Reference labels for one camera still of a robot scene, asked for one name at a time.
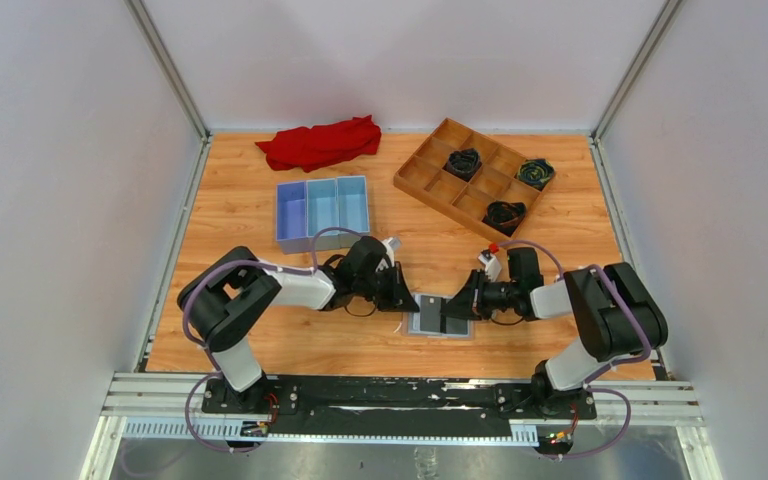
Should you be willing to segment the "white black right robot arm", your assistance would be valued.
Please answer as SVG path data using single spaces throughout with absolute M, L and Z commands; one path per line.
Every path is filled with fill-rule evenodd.
M 521 407 L 552 408 L 582 398 L 586 386 L 622 364 L 647 361 L 668 339 L 661 309 L 627 262 L 559 266 L 548 283 L 540 271 L 535 242 L 490 245 L 464 286 L 446 300 L 441 313 L 461 320 L 491 320 L 513 311 L 521 321 L 572 316 L 578 336 L 561 353 L 535 369 Z

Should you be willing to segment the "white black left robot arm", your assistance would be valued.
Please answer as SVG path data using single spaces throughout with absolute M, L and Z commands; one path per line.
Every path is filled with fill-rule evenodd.
M 235 247 L 179 293 L 183 331 L 206 351 L 226 385 L 242 393 L 264 376 L 249 333 L 271 307 L 328 312 L 361 298 L 375 312 L 419 312 L 395 258 L 398 247 L 395 237 L 361 235 L 346 253 L 309 268 L 266 262 Z

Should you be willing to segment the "dark grey card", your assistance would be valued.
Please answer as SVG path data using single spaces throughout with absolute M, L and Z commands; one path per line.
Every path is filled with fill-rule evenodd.
M 472 331 L 472 322 L 462 319 L 446 319 L 441 327 L 444 336 L 469 337 Z

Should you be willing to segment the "grey VIP card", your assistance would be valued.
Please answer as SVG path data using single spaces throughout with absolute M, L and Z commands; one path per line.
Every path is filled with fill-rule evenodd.
M 445 323 L 440 309 L 443 297 L 420 294 L 417 296 L 419 312 L 412 315 L 410 330 L 421 335 L 442 335 L 441 327 Z

